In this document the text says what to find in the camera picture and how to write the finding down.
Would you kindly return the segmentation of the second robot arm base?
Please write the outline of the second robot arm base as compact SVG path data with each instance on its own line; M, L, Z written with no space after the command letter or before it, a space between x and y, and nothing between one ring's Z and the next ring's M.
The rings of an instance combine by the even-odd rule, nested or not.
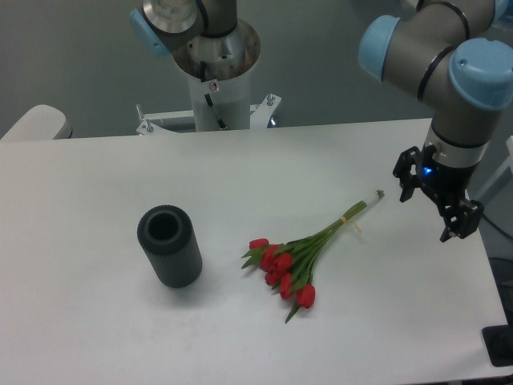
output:
M238 17L236 1L143 1L130 24L154 56L171 55L202 82L235 79L255 67L261 53L260 38Z

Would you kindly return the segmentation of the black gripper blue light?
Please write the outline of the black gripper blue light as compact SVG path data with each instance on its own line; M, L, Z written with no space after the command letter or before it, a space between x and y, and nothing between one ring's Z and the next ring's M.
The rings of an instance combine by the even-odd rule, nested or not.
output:
M465 239L478 229L484 212L480 202L463 199L476 168L452 168L433 159L424 160L417 147L408 148L400 153L393 170L402 190L399 200L406 202L421 189L441 209L445 228L440 241Z

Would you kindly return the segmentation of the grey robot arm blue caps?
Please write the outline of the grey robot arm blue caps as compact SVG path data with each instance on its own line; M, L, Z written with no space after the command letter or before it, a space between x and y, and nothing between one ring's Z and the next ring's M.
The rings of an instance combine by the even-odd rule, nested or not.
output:
M393 174L401 201L422 191L443 219L441 241L479 227L484 207L467 186L512 102L512 49L483 33L505 19L509 1L419 1L403 20L376 18L359 43L361 68L429 106L421 147L402 152Z

